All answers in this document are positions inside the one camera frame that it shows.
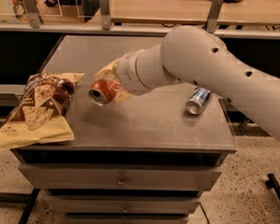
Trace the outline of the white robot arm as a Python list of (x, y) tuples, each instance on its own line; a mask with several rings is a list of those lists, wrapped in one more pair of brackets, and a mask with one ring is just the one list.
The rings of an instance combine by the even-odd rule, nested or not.
[(280, 79), (241, 62), (217, 36), (195, 26), (173, 29), (161, 44), (125, 54), (95, 78), (118, 80), (122, 91), (140, 96), (193, 83), (229, 101), (280, 141)]

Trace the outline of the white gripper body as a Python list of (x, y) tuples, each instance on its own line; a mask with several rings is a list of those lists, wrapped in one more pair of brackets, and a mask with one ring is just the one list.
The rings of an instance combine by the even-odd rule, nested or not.
[(152, 91), (150, 75), (153, 65), (145, 56), (145, 50), (125, 54), (117, 65), (117, 77), (121, 85), (134, 95), (144, 95)]

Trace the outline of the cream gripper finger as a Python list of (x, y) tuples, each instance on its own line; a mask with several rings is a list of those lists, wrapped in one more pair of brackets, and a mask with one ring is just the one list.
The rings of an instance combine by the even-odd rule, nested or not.
[(126, 100), (129, 100), (131, 99), (133, 96), (133, 94), (129, 91), (127, 91), (125, 88), (121, 88), (115, 98), (112, 100), (114, 103), (121, 103), (121, 102), (124, 102)]
[(96, 80), (105, 79), (105, 80), (111, 80), (117, 78), (117, 68), (120, 60), (113, 60), (108, 65), (104, 66), (100, 71), (98, 71), (94, 78)]

